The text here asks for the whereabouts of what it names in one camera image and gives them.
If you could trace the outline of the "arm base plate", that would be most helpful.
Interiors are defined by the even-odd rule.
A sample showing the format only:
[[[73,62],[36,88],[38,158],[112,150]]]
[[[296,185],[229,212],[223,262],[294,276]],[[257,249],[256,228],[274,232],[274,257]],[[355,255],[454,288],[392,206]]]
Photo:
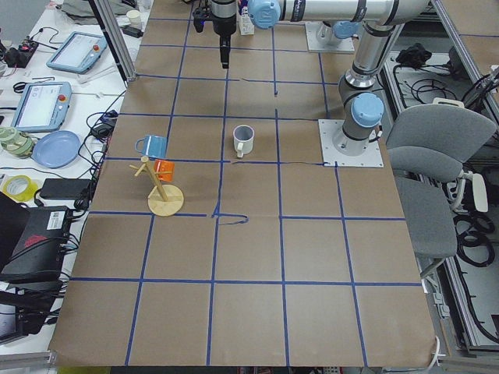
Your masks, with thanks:
[[[309,51],[353,54],[352,37],[359,24],[350,21],[306,22],[306,38]]]
[[[350,139],[343,120],[318,121],[323,163],[329,167],[382,168],[380,144],[373,130],[364,140]]]

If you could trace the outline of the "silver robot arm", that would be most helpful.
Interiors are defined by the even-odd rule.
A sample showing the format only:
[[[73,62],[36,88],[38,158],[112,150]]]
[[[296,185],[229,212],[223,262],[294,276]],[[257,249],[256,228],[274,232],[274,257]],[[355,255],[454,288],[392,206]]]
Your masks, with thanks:
[[[351,21],[361,23],[363,32],[352,66],[340,81],[339,92],[348,94],[370,89],[403,25],[417,17],[426,1],[324,0],[249,1],[248,14],[254,26],[272,28],[282,20]]]

